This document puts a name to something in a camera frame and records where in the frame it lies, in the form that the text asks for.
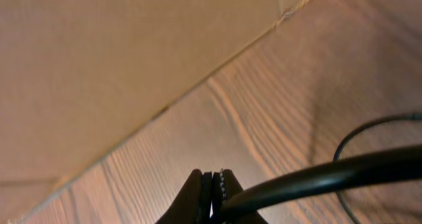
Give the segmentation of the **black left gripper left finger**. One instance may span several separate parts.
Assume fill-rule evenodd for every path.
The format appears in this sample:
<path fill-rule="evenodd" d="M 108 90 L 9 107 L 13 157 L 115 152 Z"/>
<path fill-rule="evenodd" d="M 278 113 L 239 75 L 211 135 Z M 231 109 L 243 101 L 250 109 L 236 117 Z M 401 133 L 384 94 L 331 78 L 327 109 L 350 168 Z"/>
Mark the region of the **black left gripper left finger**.
<path fill-rule="evenodd" d="M 209 224 L 212 183 L 212 172 L 194 169 L 156 224 Z"/>

